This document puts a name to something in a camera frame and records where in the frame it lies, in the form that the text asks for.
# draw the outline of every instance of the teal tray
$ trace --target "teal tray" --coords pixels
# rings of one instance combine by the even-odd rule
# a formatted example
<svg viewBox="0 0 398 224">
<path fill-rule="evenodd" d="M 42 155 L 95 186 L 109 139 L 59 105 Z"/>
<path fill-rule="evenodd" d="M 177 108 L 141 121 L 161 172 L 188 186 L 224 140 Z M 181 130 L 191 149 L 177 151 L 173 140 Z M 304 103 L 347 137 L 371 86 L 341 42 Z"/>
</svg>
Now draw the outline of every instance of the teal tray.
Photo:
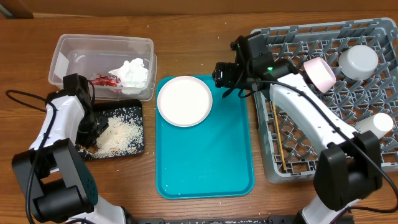
<svg viewBox="0 0 398 224">
<path fill-rule="evenodd" d="M 254 186 L 246 100 L 238 90 L 222 99 L 211 75 L 194 76 L 213 95 L 207 118 L 180 128 L 166 122 L 156 109 L 156 187 L 168 199 L 246 195 Z M 157 85 L 156 95 L 168 77 Z"/>
</svg>

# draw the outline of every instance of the white cup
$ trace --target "white cup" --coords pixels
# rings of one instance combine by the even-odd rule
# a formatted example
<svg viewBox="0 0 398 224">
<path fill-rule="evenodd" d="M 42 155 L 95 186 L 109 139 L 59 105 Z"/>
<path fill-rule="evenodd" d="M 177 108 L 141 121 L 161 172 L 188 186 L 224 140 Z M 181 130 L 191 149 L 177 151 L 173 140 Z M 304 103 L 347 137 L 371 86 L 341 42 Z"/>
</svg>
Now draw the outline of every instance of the white cup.
<svg viewBox="0 0 398 224">
<path fill-rule="evenodd" d="M 394 127 L 394 122 L 392 118 L 385 113 L 375 114 L 356 123 L 356 129 L 358 129 L 360 133 L 372 131 L 379 139 L 391 131 L 392 127 Z"/>
<path fill-rule="evenodd" d="M 304 62 L 304 69 L 312 83 L 322 93 L 326 93 L 336 83 L 335 74 L 320 57 Z"/>
<path fill-rule="evenodd" d="M 365 80 L 372 76 L 379 58 L 365 45 L 355 45 L 340 55 L 338 65 L 345 76 L 353 80 Z"/>
</svg>

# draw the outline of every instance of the plastic container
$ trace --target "plastic container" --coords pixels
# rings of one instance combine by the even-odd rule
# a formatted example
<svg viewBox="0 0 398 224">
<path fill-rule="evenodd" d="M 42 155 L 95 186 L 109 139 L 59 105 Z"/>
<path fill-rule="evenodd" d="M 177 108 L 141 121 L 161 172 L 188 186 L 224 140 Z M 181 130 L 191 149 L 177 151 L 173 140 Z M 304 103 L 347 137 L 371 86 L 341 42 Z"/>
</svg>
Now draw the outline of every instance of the plastic container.
<svg viewBox="0 0 398 224">
<path fill-rule="evenodd" d="M 49 82 L 63 88 L 62 77 L 77 73 L 92 80 L 95 75 L 122 67 L 124 61 L 144 60 L 148 79 L 144 87 L 95 86 L 98 100 L 152 99 L 156 81 L 156 55 L 151 39 L 110 35 L 64 34 L 52 58 Z"/>
<path fill-rule="evenodd" d="M 389 18 L 330 22 L 255 29 L 264 36 L 264 44 L 275 59 L 286 58 L 297 68 L 313 58 L 322 58 L 333 70 L 336 83 L 326 93 L 310 88 L 346 123 L 355 126 L 377 113 L 388 114 L 392 131 L 381 138 L 381 166 L 384 171 L 398 170 L 398 29 Z M 356 45 L 373 49 L 378 65 L 370 78 L 352 80 L 342 72 L 340 56 Z M 277 144 L 272 103 L 261 92 L 254 94 L 258 136 L 264 172 L 272 183 L 310 180 L 317 169 L 316 151 L 290 116 L 277 108 L 286 170 L 282 167 L 282 149 Z"/>
</svg>

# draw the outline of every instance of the black tray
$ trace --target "black tray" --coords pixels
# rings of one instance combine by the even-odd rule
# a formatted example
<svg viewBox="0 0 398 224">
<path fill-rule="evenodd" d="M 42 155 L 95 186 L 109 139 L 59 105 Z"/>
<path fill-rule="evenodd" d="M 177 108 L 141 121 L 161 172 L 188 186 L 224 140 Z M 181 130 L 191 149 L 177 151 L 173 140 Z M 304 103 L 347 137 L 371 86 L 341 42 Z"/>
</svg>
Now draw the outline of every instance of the black tray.
<svg viewBox="0 0 398 224">
<path fill-rule="evenodd" d="M 142 126 L 142 128 L 144 129 L 144 122 L 142 118 L 142 104 L 139 100 L 121 100 L 107 103 L 98 103 L 94 105 L 93 110 L 95 113 L 99 113 L 107 118 L 112 118 L 114 116 L 123 116 L 123 121 L 134 123 L 137 126 Z M 94 154 L 91 154 L 86 150 L 81 150 L 80 146 L 76 146 L 76 149 L 85 161 L 138 155 L 144 152 L 144 132 L 142 132 L 142 139 L 143 141 L 141 144 L 137 144 L 134 141 L 130 143 L 129 147 L 136 147 L 135 151 L 130 151 L 126 153 L 119 152 L 115 155 L 103 156 L 100 158 L 94 156 Z"/>
</svg>

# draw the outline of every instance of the wooden table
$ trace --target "wooden table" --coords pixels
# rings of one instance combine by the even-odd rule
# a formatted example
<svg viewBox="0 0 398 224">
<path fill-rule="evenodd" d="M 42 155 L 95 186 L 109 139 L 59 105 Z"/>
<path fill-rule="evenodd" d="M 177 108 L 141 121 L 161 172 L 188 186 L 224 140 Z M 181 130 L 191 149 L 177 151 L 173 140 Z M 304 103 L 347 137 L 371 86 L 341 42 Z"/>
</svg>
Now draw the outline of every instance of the wooden table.
<svg viewBox="0 0 398 224">
<path fill-rule="evenodd" d="M 157 54 L 157 81 L 171 75 L 209 74 L 216 62 L 232 62 L 229 42 L 259 27 L 390 17 L 398 11 L 268 13 L 218 16 L 144 16 L 32 19 L 0 21 L 0 224 L 27 223 L 24 196 L 11 169 L 14 154 L 26 151 L 37 137 L 44 114 L 4 95 L 17 89 L 46 96 L 57 90 L 47 81 L 55 45 L 62 34 L 103 34 L 147 37 Z M 315 195 L 312 182 L 272 184 L 264 176 L 257 138 L 254 100 L 248 99 L 256 184 L 244 197 L 166 200 L 155 187 L 155 99 L 143 103 L 146 152 L 87 162 L 99 192 L 125 206 L 136 218 L 258 218 L 296 214 Z M 398 174 L 390 174 L 398 183 Z M 395 205 L 391 188 L 359 203 L 376 208 Z M 398 213 L 354 212 L 357 223 L 397 223 Z"/>
</svg>

